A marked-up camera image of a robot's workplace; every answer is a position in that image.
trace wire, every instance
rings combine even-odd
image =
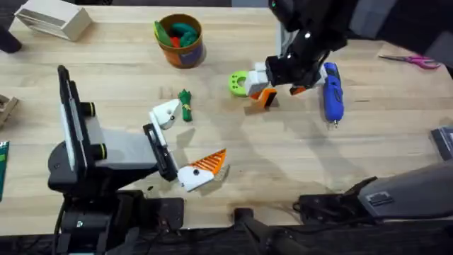
[[[163,234],[163,233],[164,233],[163,231],[160,231],[160,232],[158,232],[158,233],[156,234],[156,236],[153,237],[153,239],[147,240],[147,241],[149,241],[149,246],[148,246],[148,251],[146,252],[146,255],[148,255],[149,252],[151,251],[151,248],[152,248],[152,246],[153,246],[153,243],[156,242],[157,239],[162,238],[162,236],[163,236],[162,234]]]
[[[191,240],[184,239],[184,240],[175,240],[175,241],[166,241],[166,242],[160,241],[160,242],[157,242],[157,244],[160,244],[160,245],[176,245],[176,244],[196,243],[196,242],[207,240],[207,239],[209,239],[211,237],[215,237],[215,236],[217,236],[219,234],[227,233],[230,230],[232,230],[233,227],[234,226],[232,225],[232,226],[224,228],[224,229],[220,229],[220,230],[217,230],[217,231],[213,231],[213,232],[201,235],[201,236],[196,237],[195,239],[191,239]]]
[[[68,198],[64,197],[62,206],[60,207],[59,212],[58,212],[57,222],[55,223],[54,236],[52,238],[52,255],[56,255],[57,254],[58,233],[59,233],[60,225],[62,224],[63,212],[66,209],[67,199]]]
[[[38,236],[38,238],[36,238],[35,241],[33,241],[30,245],[28,245],[24,249],[22,249],[22,247],[20,247],[20,249],[17,251],[16,254],[26,253],[27,251],[31,250],[42,239],[42,237],[43,237],[42,235]]]
[[[357,224],[357,223],[363,223],[363,222],[371,222],[375,220],[435,220],[435,219],[441,219],[445,217],[450,217],[453,216],[453,210],[448,210],[445,212],[440,212],[440,213],[434,213],[434,214],[427,214],[427,215],[385,215],[385,216],[367,216],[367,217],[361,217],[357,218],[354,220],[348,220],[345,222],[341,222],[335,225],[327,226],[327,227],[322,227],[318,229],[311,229],[311,230],[298,230],[298,229],[293,229],[292,227],[284,227],[287,230],[291,230],[293,232],[299,233],[299,234],[317,234],[319,232],[324,232],[327,230],[334,230],[340,227],[344,227],[346,225],[351,225],[351,224]]]

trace scissors blade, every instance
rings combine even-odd
[[[380,55],[379,57],[381,57],[383,59],[386,59],[386,60],[395,60],[395,61],[407,62],[406,57],[388,56],[388,55]]]

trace orange part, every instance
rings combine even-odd
[[[258,98],[259,98],[260,95],[261,95],[261,92],[262,92],[262,91],[256,92],[256,93],[254,93],[253,95],[251,95],[250,97],[253,98],[253,99],[255,99],[255,100],[258,100]]]
[[[170,40],[171,40],[171,44],[173,45],[173,47],[180,47],[179,46],[179,38],[177,38],[175,36],[175,37],[170,38]]]
[[[216,175],[224,164],[226,156],[227,149],[221,149],[218,152],[197,160],[190,165],[202,170],[211,171],[214,175]]]
[[[274,100],[274,97],[276,94],[277,94],[277,89],[274,89],[274,88],[264,89],[263,93],[261,94],[258,105],[261,108],[269,106],[272,103],[272,101]]]
[[[297,87],[297,88],[290,88],[289,89],[289,92],[292,95],[297,95],[297,94],[302,93],[304,91],[306,91],[305,87]]]

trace green book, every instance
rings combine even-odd
[[[9,142],[0,142],[0,201],[5,186],[6,161],[8,160]]]

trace pink scissors handle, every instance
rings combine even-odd
[[[407,57],[406,61],[411,64],[416,64],[423,69],[437,69],[440,67],[440,63],[429,58],[422,56]]]

